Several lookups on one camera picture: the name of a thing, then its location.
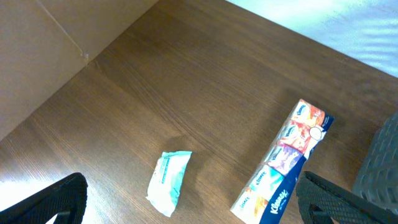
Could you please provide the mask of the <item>grey plastic basket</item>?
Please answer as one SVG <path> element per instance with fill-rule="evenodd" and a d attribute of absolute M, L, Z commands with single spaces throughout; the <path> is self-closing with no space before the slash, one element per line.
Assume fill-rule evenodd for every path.
<path fill-rule="evenodd" d="M 397 214 L 397 114 L 376 131 L 353 193 Z"/>

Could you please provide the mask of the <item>Kleenex tissue multipack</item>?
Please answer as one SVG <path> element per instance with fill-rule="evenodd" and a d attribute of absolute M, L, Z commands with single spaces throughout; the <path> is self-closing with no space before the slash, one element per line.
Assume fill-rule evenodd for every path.
<path fill-rule="evenodd" d="M 244 223 L 279 223 L 303 165 L 335 118 L 300 99 L 230 211 Z"/>

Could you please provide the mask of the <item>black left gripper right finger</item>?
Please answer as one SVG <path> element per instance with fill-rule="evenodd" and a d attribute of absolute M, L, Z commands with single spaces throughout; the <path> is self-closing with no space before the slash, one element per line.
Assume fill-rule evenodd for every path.
<path fill-rule="evenodd" d="M 397 224 L 397 215 L 310 171 L 303 172 L 296 195 L 304 224 Z"/>

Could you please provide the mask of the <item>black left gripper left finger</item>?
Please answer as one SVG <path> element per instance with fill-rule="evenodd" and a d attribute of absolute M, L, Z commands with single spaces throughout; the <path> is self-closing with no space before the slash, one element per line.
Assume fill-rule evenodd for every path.
<path fill-rule="evenodd" d="M 88 184 L 79 172 L 72 173 L 36 194 L 1 211 L 3 224 L 81 224 L 85 214 Z"/>

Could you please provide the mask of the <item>teal wet wipes packet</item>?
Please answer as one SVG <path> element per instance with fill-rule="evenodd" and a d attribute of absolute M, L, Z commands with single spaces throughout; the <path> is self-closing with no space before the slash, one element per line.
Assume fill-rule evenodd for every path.
<path fill-rule="evenodd" d="M 146 199 L 161 214 L 175 211 L 192 151 L 163 152 L 149 182 Z"/>

